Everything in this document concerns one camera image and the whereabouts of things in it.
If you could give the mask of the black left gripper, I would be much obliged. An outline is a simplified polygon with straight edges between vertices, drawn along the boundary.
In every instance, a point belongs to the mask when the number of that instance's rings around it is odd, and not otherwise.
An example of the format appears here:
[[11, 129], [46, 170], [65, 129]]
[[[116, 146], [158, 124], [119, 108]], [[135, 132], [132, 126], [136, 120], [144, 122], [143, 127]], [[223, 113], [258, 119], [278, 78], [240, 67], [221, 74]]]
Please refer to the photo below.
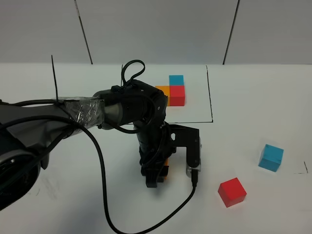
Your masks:
[[163, 122], [160, 126], [151, 125], [136, 135], [139, 141], [141, 174], [145, 176], [148, 188], [156, 188], [157, 183], [163, 183], [167, 178], [169, 166], [163, 166], [159, 176], [155, 167], [161, 163], [166, 164], [167, 159], [176, 152], [171, 133], [169, 124]]

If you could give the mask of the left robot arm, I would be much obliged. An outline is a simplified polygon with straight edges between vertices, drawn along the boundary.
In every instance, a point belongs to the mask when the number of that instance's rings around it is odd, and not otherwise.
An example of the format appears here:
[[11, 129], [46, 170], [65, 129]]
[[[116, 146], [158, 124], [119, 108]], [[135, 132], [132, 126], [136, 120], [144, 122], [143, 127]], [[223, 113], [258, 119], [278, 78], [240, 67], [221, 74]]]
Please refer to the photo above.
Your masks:
[[0, 207], [10, 206], [35, 184], [49, 154], [62, 140], [92, 127], [126, 133], [139, 141], [141, 173], [149, 188], [164, 180], [175, 152], [165, 122], [168, 98], [158, 88], [131, 79], [92, 97], [0, 104]]

